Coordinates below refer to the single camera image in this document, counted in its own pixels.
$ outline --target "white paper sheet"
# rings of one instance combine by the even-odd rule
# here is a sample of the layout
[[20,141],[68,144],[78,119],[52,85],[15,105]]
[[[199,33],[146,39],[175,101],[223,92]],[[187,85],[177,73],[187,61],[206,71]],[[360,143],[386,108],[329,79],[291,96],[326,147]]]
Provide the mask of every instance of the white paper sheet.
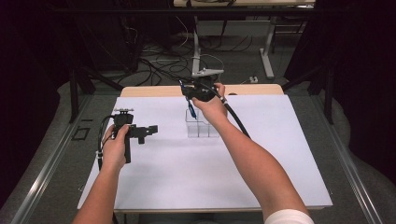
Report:
[[[305,205],[331,206],[289,97],[235,95],[227,99],[250,137],[282,164]],[[158,125],[158,133],[147,136],[144,145],[131,139],[132,162],[121,170],[116,210],[260,208],[221,138],[188,137],[184,97],[119,97],[115,108],[120,107],[134,109],[138,127]],[[78,208],[97,174],[95,161]]]

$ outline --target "clear plastic box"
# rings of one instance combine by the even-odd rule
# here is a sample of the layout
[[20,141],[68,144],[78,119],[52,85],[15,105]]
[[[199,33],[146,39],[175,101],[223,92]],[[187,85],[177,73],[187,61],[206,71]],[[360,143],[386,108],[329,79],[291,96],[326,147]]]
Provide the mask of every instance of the clear plastic box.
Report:
[[202,111],[194,108],[197,119],[193,118],[189,109],[186,110],[188,137],[219,137],[218,131],[206,120]]

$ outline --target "finger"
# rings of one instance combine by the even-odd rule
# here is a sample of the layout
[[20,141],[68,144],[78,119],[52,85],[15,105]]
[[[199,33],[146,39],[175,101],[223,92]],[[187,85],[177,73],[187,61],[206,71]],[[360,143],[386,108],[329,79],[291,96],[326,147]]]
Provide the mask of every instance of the finger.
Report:
[[218,88],[218,93],[220,96],[224,97],[224,92],[225,92],[225,86],[219,82],[215,83],[216,88]]
[[111,136],[111,133],[113,133],[113,130],[114,130],[114,124],[108,127],[107,131],[105,132],[105,137],[103,139],[108,139]]
[[204,102],[198,100],[198,99],[195,98],[195,97],[192,97],[191,100],[192,100],[192,103],[193,103],[196,107],[198,107],[198,108],[201,109],[201,105],[202,105]]
[[124,141],[125,140],[125,134],[127,134],[129,131],[129,125],[124,124],[120,129],[119,132],[117,133],[116,140],[117,141]]

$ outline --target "black handheld device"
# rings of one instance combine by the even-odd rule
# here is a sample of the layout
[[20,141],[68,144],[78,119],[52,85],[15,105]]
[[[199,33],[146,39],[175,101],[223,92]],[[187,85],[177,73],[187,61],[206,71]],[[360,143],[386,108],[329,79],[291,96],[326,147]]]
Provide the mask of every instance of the black handheld device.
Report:
[[216,96],[216,86],[211,77],[198,77],[192,82],[193,86],[182,86],[181,93],[187,98],[197,98],[200,101],[208,102]]
[[152,135],[154,133],[158,132],[158,126],[153,125],[149,127],[136,127],[135,124],[132,124],[134,121],[134,115],[128,113],[128,109],[120,109],[120,113],[118,115],[114,116],[114,129],[112,133],[112,138],[117,137],[117,134],[120,130],[120,128],[124,124],[129,125],[129,130],[128,133],[125,134],[125,163],[130,163],[131,162],[131,145],[130,145],[130,138],[137,138],[138,143],[145,144],[145,137],[147,135]]

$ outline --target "table surface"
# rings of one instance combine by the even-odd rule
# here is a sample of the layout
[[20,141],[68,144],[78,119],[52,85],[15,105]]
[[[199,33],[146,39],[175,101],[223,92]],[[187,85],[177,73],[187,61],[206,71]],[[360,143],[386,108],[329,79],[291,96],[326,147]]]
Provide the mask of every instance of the table surface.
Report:
[[[175,7],[185,7],[187,0],[174,0]],[[191,0],[193,7],[225,7],[224,3],[205,3]],[[235,7],[265,7],[265,6],[303,6],[315,4],[315,0],[236,0]]]
[[[252,84],[252,85],[225,85],[225,94],[283,94],[283,90],[276,84]],[[159,87],[125,87],[120,97],[128,96],[181,96],[179,86]]]
[[[307,207],[331,206],[329,193],[289,97],[281,88],[277,85],[233,85],[226,86],[226,90],[238,94],[227,96],[230,106],[244,122],[252,139],[267,148],[284,166]],[[138,127],[158,125],[159,132],[147,136],[144,145],[131,139],[132,162],[121,170],[115,204],[117,212],[261,210],[221,138],[187,136],[184,120],[188,115],[187,103],[179,86],[125,88],[115,108],[131,105]],[[95,161],[78,208],[85,201],[98,172]]]

